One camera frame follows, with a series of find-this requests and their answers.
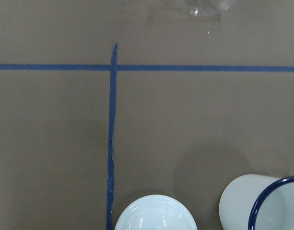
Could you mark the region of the white ceramic lid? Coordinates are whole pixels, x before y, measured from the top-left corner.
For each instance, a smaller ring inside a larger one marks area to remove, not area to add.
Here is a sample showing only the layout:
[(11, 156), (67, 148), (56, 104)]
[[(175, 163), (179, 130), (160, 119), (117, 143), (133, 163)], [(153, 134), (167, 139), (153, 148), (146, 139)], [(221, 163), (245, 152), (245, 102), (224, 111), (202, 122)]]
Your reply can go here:
[(129, 204), (119, 216), (116, 230), (197, 230), (189, 210), (165, 195), (143, 196)]

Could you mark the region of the white enamel mug blue rim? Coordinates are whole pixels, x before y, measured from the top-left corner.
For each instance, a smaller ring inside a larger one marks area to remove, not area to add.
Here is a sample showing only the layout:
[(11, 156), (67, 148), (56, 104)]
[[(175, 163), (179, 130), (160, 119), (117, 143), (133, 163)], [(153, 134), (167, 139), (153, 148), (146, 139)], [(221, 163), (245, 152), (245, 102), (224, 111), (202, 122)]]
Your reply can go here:
[(225, 230), (294, 230), (294, 176), (237, 177), (221, 195), (219, 217)]

